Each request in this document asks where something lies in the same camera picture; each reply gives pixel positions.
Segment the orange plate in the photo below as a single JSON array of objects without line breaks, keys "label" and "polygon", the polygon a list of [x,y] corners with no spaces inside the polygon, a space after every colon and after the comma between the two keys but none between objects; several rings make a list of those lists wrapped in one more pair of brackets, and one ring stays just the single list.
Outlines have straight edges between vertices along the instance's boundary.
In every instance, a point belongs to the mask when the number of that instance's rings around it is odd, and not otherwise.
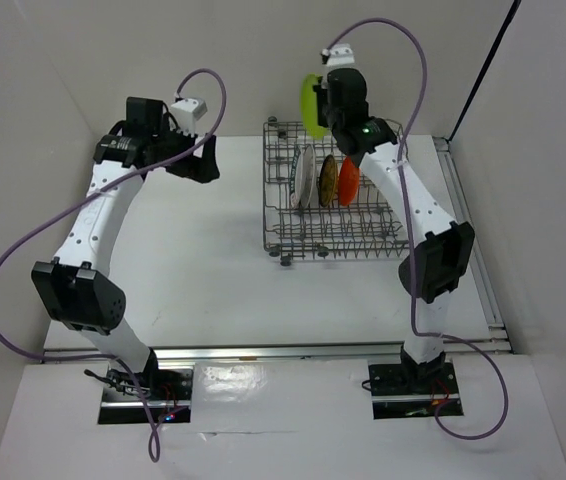
[{"label": "orange plate", "polygon": [[344,158],[338,178],[339,205],[349,206],[355,199],[360,182],[360,169],[347,156]]}]

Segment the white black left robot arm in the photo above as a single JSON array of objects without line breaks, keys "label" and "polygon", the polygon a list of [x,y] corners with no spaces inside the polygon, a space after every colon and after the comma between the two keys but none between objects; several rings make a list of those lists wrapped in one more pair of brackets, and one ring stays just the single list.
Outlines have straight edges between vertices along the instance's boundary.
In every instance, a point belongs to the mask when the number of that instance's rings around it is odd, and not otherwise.
[{"label": "white black left robot arm", "polygon": [[141,190],[145,167],[186,156],[167,171],[198,183],[219,178],[216,141],[201,156],[190,153],[195,127],[207,111],[200,98],[178,97],[171,105],[130,97],[126,117],[95,145],[88,203],[80,208],[66,239],[49,262],[36,263],[31,278],[49,316],[78,332],[139,399],[159,390],[158,360],[125,319],[126,295],[109,277],[114,246],[129,207]]}]

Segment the lime green plate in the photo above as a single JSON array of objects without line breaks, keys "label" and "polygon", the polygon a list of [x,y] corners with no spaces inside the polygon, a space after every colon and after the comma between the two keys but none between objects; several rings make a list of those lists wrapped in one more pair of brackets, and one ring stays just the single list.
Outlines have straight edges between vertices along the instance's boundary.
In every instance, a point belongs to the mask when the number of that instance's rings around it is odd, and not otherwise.
[{"label": "lime green plate", "polygon": [[319,84],[319,76],[309,73],[303,79],[300,89],[300,112],[302,123],[313,139],[322,139],[327,134],[327,128],[318,123],[317,95],[314,87]]}]

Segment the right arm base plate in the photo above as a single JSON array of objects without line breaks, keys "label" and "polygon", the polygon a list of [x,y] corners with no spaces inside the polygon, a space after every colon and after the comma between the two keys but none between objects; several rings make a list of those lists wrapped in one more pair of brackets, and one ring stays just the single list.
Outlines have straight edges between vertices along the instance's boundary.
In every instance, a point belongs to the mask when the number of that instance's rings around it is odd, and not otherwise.
[{"label": "right arm base plate", "polygon": [[371,395],[375,420],[433,417],[438,407],[441,407],[440,417],[464,415],[451,362],[446,362],[441,372],[418,386],[407,383],[399,364],[370,364],[368,374],[361,386]]}]

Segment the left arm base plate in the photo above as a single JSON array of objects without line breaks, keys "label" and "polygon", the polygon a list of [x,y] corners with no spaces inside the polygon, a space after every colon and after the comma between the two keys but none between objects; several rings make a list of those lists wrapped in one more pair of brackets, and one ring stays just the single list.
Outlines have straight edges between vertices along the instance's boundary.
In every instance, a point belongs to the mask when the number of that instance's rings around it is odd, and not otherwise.
[{"label": "left arm base plate", "polygon": [[[152,419],[162,424],[184,424],[191,421],[191,398],[194,369],[192,367],[161,370],[157,386],[141,381]],[[145,424],[147,417],[139,395],[127,375],[109,370],[104,375],[94,374],[102,390],[98,415],[99,425]]]}]

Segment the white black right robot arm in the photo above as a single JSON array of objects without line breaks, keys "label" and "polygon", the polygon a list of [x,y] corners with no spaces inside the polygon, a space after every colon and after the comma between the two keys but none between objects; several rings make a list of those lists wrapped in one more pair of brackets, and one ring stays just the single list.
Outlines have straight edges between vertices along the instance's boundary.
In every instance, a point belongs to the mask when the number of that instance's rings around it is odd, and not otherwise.
[{"label": "white black right robot arm", "polygon": [[410,296],[410,332],[400,351],[398,382],[411,392],[423,391],[443,369],[449,305],[468,268],[474,229],[438,203],[407,160],[403,139],[370,115],[367,84],[357,69],[337,68],[314,90],[319,124],[405,228],[409,253],[398,276]]}]

